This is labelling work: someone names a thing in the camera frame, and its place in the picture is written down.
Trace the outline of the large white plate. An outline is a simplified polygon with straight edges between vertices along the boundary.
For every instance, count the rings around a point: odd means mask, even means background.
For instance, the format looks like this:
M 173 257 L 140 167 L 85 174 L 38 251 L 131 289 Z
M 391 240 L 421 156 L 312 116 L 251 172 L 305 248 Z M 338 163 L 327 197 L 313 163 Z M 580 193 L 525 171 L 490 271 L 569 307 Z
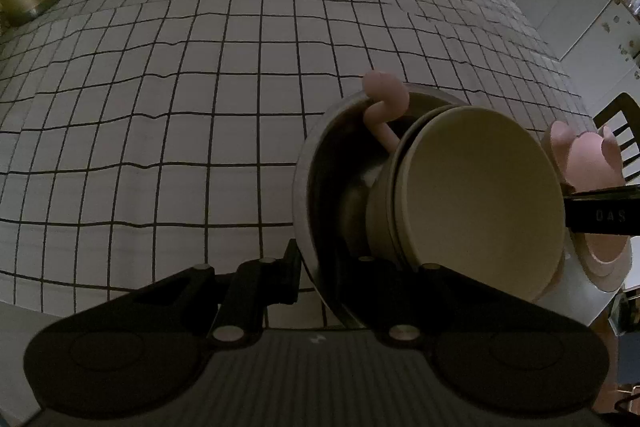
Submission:
M 590 325 L 622 288 L 631 263 L 631 250 L 626 245 L 614 262 L 613 271 L 598 277 L 584 267 L 573 239 L 567 235 L 559 270 L 536 305 Z

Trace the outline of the large stainless steel bowl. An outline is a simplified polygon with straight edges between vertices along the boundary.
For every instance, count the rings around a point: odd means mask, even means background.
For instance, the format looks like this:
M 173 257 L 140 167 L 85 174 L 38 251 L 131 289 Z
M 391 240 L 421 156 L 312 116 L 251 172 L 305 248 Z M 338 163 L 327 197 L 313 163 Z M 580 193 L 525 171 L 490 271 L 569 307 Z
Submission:
M 410 265 L 399 246 L 388 202 L 382 221 L 367 224 L 376 184 L 398 158 L 363 121 L 370 98 L 358 92 L 324 113 L 300 152 L 293 181 L 295 239 L 314 288 L 346 326 L 364 326 L 394 343 L 417 343 L 437 312 L 416 301 L 436 284 Z

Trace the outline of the small steel bowl pink rim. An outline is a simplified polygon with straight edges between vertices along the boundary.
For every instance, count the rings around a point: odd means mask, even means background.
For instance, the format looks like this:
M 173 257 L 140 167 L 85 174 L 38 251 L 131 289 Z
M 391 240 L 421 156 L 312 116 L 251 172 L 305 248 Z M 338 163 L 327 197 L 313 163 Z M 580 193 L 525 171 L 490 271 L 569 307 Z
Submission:
M 350 115 L 344 149 L 347 157 L 357 154 L 364 158 L 378 147 L 384 148 L 388 157 L 379 166 L 364 170 L 360 181 L 350 188 L 345 197 L 343 219 L 357 221 L 366 216 L 383 220 L 390 213 L 393 202 L 394 170 L 397 167 L 401 142 L 390 123 L 405 115 L 409 108 L 410 94 L 405 83 L 387 72 L 367 72 L 362 78 L 362 91 L 370 101 L 363 109 L 360 124 L 356 115 Z

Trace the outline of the dark wooden chair right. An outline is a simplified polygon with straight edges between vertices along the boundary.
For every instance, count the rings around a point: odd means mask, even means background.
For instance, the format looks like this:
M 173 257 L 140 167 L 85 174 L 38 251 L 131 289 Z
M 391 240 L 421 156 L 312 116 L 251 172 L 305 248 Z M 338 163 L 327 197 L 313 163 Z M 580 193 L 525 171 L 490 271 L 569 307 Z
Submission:
M 623 176 L 627 184 L 639 183 L 639 104 L 627 92 L 616 95 L 593 118 L 598 129 L 610 129 L 623 161 Z

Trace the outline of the checkered white tablecloth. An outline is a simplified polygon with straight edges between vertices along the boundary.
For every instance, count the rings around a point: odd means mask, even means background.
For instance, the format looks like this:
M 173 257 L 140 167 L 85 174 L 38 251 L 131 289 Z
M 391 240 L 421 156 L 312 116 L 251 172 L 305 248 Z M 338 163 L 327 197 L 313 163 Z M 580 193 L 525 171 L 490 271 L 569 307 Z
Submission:
M 592 126 L 511 0 L 61 0 L 1 38 L 2 301 L 65 317 L 276 257 L 306 136 L 371 69 Z

